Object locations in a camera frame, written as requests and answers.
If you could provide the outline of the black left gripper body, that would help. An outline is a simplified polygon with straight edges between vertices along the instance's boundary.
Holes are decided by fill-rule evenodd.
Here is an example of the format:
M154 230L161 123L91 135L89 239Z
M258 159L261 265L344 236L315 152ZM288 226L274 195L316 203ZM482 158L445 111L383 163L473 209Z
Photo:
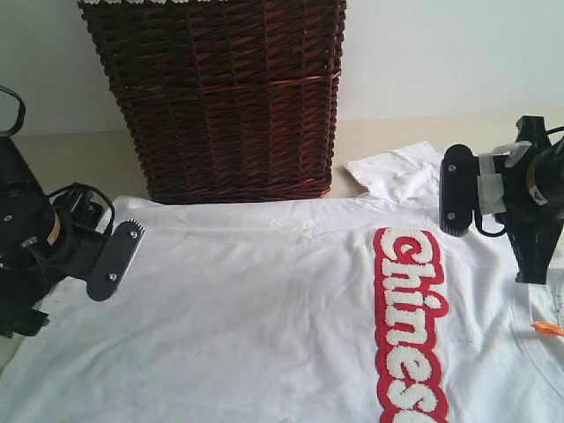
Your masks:
M37 335L48 315L36 304L65 278L87 279L114 222L112 202L86 184L1 202L3 338Z

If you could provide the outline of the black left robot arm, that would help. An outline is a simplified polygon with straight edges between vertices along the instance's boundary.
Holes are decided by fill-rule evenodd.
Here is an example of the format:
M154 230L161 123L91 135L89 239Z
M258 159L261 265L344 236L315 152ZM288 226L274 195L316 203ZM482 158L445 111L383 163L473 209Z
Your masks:
M1 335L36 335L47 314L35 309L67 277L85 280L112 233L96 230L105 209L83 183L45 194L13 141L1 140Z

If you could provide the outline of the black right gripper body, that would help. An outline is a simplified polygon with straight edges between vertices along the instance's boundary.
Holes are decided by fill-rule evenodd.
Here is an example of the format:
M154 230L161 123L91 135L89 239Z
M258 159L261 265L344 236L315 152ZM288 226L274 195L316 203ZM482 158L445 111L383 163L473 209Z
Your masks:
M501 221L512 243L533 247L557 241L563 230L563 142L550 141L542 116L524 115L516 127L516 142L531 145L502 169L506 211Z

